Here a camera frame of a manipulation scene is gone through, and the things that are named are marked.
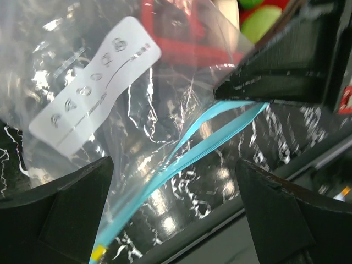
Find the blue zipper clear bag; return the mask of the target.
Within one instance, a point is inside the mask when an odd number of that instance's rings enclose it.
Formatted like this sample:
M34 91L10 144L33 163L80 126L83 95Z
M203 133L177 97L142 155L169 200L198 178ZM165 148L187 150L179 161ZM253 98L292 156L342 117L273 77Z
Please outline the blue zipper clear bag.
M1 120L23 132L31 185L113 161L89 263L150 194L265 107L215 100L239 63L164 62L140 2L1 1Z

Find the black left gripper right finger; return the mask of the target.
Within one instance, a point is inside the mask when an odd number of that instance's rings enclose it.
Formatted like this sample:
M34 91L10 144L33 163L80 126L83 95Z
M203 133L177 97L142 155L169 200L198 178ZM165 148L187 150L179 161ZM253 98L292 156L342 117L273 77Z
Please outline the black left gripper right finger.
M351 263L351 204L244 159L235 171L260 263Z

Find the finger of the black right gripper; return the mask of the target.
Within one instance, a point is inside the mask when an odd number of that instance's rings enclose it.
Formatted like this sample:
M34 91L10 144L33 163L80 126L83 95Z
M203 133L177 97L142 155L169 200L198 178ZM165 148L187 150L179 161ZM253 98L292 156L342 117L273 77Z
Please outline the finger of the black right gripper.
M350 113L351 1L290 1L214 96Z

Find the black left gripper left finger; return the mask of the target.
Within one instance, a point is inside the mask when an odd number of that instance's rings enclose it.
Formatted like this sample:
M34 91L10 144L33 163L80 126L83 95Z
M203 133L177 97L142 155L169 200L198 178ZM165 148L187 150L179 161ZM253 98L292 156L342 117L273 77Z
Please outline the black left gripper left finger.
M103 157L1 199L1 263L88 263L113 175Z

